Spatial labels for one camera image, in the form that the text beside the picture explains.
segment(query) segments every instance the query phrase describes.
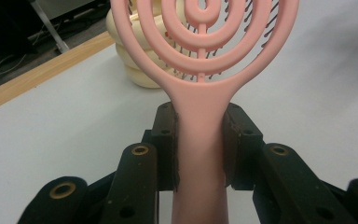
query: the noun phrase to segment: white table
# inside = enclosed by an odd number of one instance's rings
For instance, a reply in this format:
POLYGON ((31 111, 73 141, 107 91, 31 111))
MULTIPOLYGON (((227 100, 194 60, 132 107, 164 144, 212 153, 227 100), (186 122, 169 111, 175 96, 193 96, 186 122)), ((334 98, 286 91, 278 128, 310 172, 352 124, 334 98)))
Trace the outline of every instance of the white table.
MULTIPOLYGON (((0 223, 50 180, 92 183, 152 127, 160 90, 132 84, 113 46, 0 106, 0 223)), ((358 1, 303 0, 275 61, 233 98, 266 142, 292 147, 321 179, 358 177, 358 1)), ((251 192, 229 191, 231 223, 257 223, 251 192)), ((160 223, 170 220, 162 193, 160 223)))

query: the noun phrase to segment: cream-colored object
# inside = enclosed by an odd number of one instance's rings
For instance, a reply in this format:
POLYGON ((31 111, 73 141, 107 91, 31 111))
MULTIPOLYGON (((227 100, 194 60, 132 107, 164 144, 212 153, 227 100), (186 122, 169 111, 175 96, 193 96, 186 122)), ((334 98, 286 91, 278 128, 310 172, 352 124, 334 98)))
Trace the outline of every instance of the cream-colored object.
MULTIPOLYGON (((150 77, 146 76, 143 71, 140 69, 136 69, 133 67, 129 67, 127 65, 124 66, 126 70, 127 76, 130 78, 130 80, 135 83, 138 86, 150 88, 150 89, 156 89, 159 88, 159 85, 156 84, 150 77)), ((173 76, 179 77, 182 75, 182 73, 176 73, 173 68, 167 68, 165 70, 167 73, 172 74, 173 76)))
MULTIPOLYGON (((187 49, 180 49, 179 46, 176 46, 176 50, 177 51, 182 51, 183 54, 188 55, 189 51, 187 49)), ((123 61, 124 64, 126 64, 129 67, 132 68, 136 68, 136 69, 140 69, 138 67, 138 65, 136 65, 136 63, 132 60, 130 54, 126 51, 126 49, 124 48, 124 46, 120 45, 120 44, 116 44, 116 51, 118 56, 120 56, 121 61, 123 61)), ((156 54, 155 51, 153 51, 152 49, 146 49, 145 50, 147 56, 153 61, 155 62, 155 64, 160 67, 160 68, 167 68, 168 65, 162 61, 158 55, 156 54)))
MULTIPOLYGON (((144 33, 141 28, 141 24, 138 20, 138 12, 136 10, 136 1, 132 0, 132 7, 130 7, 130 9, 132 11, 132 15, 130 15, 130 20, 132 23, 132 30, 136 36, 138 43, 140 43, 142 49, 146 52, 146 54, 149 56, 149 58, 155 64, 157 64, 159 67, 163 68, 166 71, 169 71, 170 74, 179 76, 179 74, 174 73, 173 69, 171 69, 165 62, 163 62, 158 57, 158 55, 150 48, 148 42, 145 39, 144 33)), ((178 17, 180 18, 181 22, 183 24, 185 24, 186 19, 185 19, 185 14, 184 14, 183 0, 176 2, 176 13, 177 13, 178 17)), ((164 39, 168 43, 171 43, 172 45, 174 45, 173 41, 170 39, 167 29, 164 26, 163 21, 162 21, 161 0, 153 1, 153 14, 154 14, 154 19, 155 19, 155 24, 158 27, 160 34, 162 36, 164 36, 164 39)), ((112 10, 109 10, 109 12, 106 15, 106 29, 107 29, 108 33, 116 40, 117 54, 121 58, 123 63, 126 65, 126 67, 125 67, 126 74, 130 78, 130 80, 133 81, 135 84, 142 86, 142 87, 159 88, 158 84, 156 84, 143 71, 141 71, 139 69, 139 67, 132 60, 131 56, 124 48, 122 41, 117 34, 115 21, 113 20, 113 16, 112 16, 112 10)), ((188 50, 186 50, 186 49, 179 49, 179 47, 178 47, 177 50, 182 51, 184 54, 188 54, 188 50)))

